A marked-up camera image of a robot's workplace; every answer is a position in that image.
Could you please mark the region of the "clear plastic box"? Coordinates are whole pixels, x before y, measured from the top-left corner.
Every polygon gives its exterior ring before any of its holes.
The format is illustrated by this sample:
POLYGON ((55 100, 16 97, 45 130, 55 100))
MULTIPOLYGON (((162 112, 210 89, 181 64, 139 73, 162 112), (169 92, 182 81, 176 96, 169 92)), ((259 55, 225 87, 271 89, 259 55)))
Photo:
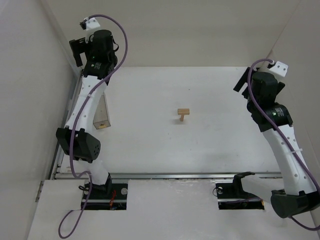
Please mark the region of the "clear plastic box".
POLYGON ((104 93, 99 99, 93 118, 93 125, 97 130, 105 129, 111 126, 107 100, 104 93))

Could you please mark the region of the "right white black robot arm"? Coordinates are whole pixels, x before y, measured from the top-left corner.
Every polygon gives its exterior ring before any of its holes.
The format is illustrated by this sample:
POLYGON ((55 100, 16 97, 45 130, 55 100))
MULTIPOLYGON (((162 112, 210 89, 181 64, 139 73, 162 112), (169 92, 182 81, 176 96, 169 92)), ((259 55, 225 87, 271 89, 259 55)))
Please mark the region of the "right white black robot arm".
POLYGON ((320 206, 320 187, 306 166, 296 141, 293 120, 289 110, 276 102, 285 87, 271 72, 247 68, 234 91, 242 92, 246 108, 268 142, 283 179, 283 187, 259 180, 253 172, 239 173, 234 177, 235 191, 240 196, 255 195, 271 204, 280 218, 313 211, 320 206))

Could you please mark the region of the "wooden block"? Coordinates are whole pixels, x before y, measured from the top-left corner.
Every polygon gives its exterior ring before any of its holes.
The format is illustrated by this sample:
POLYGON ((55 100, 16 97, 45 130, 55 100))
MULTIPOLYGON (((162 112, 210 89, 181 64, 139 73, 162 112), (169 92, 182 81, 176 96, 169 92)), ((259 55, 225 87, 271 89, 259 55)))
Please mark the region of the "wooden block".
POLYGON ((189 108, 178 108, 177 109, 177 114, 182 116, 182 115, 189 115, 190 114, 190 109, 189 108))
POLYGON ((181 114, 180 117, 179 117, 179 121, 182 123, 184 121, 184 117, 185 115, 184 114, 181 114))

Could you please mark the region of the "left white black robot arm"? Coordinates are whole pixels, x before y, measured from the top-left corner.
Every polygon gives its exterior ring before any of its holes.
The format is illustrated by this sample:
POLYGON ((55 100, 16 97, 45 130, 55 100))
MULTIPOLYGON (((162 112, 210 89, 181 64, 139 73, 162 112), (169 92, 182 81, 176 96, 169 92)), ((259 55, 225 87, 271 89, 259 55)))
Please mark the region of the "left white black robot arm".
POLYGON ((76 64, 82 66, 81 54, 86 56, 80 93, 69 120, 56 130, 56 138, 62 150, 72 162, 83 164, 90 175, 88 187, 96 195, 108 195, 112 179, 99 159, 101 142, 92 135, 93 120, 100 98, 108 85, 104 81, 118 63, 113 35, 109 30, 97 30, 89 38, 69 42, 76 64))

